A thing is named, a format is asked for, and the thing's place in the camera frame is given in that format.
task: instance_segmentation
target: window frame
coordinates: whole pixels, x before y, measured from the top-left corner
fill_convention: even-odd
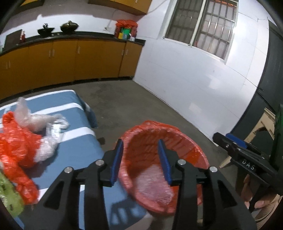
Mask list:
[[[184,45],[184,46],[187,46],[187,47],[190,47],[190,48],[195,48],[195,49],[201,50],[205,54],[213,57],[216,60],[220,60],[221,62],[224,62],[226,64],[227,59],[228,59],[229,54],[230,54],[231,46],[233,44],[233,40],[234,40],[234,36],[235,36],[235,28],[237,27],[238,14],[239,14],[239,2],[237,2],[236,18],[235,18],[235,24],[234,24],[234,28],[233,28],[233,32],[232,32],[232,36],[231,36],[231,40],[230,40],[230,45],[229,45],[228,50],[226,52],[225,58],[222,59],[222,58],[220,58],[220,57],[218,57],[218,56],[216,56],[216,55],[214,55],[212,53],[209,53],[208,51],[205,51],[205,50],[203,50],[201,48],[193,46],[193,44],[194,44],[194,42],[196,40],[196,36],[198,34],[199,28],[200,28],[200,24],[201,24],[203,15],[204,15],[205,6],[206,6],[206,4],[207,4],[207,2],[209,0],[203,0],[203,2],[202,2],[201,10],[200,10],[200,13],[199,13],[199,17],[198,17],[198,20],[197,20],[197,23],[196,23],[196,26],[195,26],[195,29],[194,29],[194,32],[193,32],[193,35],[192,35],[192,38],[191,38],[191,41],[190,41],[189,44],[165,37],[166,34],[167,34],[167,31],[168,31],[168,29],[169,29],[169,27],[171,25],[171,19],[172,19],[173,15],[174,15],[174,13],[176,11],[176,6],[177,6],[178,1],[180,1],[180,0],[171,0],[169,2],[168,9],[166,11],[166,14],[165,14],[165,17],[164,17],[164,21],[163,21],[163,24],[162,24],[162,27],[161,27],[161,31],[159,33],[159,37],[162,38],[165,41],[170,41],[170,42],[174,42],[174,43],[177,43],[177,44],[180,44],[180,45]]]

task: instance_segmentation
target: green object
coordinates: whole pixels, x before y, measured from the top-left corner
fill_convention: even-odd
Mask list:
[[[123,39],[128,39],[131,29],[123,28]]]
[[[12,217],[18,216],[24,208],[24,202],[13,184],[0,172],[0,199]]]
[[[271,166],[283,174],[283,105],[279,105],[275,116],[274,142],[269,160]]]

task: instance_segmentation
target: white wall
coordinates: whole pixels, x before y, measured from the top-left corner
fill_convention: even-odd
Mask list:
[[[55,27],[59,32],[60,26],[71,20],[79,24],[78,31],[114,33],[118,19],[133,19],[136,16],[109,7],[87,4],[88,0],[45,0],[44,5],[23,11],[13,16],[6,24],[0,35],[4,44],[6,36],[14,31],[23,29],[26,37],[38,35],[37,29],[44,23]],[[109,24],[109,31],[104,28]]]
[[[272,19],[256,0],[239,0],[234,40],[225,63],[198,48],[160,37],[170,7],[170,0],[153,0],[149,9],[153,12],[139,17],[138,38],[147,41],[134,80],[208,138],[215,132],[226,134],[258,86],[268,50],[267,19]]]
[[[117,19],[139,24],[138,38],[145,39],[134,80],[151,91],[211,139],[228,133],[248,106],[266,61],[271,17],[256,0],[239,0],[235,36],[227,63],[195,47],[160,37],[171,0],[152,0],[149,14],[134,16],[87,0],[45,0],[42,7],[13,16],[2,34],[25,30],[37,35],[44,23],[60,31],[72,20],[79,31],[114,33]]]

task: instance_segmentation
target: metal screw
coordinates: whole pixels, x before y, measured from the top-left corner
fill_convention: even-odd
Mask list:
[[[97,161],[95,162],[95,164],[98,165],[98,166],[101,166],[101,165],[104,164],[104,160],[97,160]]]
[[[186,161],[184,159],[178,160],[178,164],[179,165],[184,165],[185,163],[186,163]]]
[[[215,167],[215,166],[211,166],[210,168],[209,168],[209,170],[211,171],[211,172],[217,172],[218,171],[218,169]]]
[[[66,167],[65,169],[64,169],[64,172],[65,173],[70,173],[70,172],[72,172],[73,171],[73,168],[72,167]]]

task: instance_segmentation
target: window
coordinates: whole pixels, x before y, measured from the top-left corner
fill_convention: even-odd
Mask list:
[[[165,37],[224,59],[235,26],[237,1],[178,0]]]

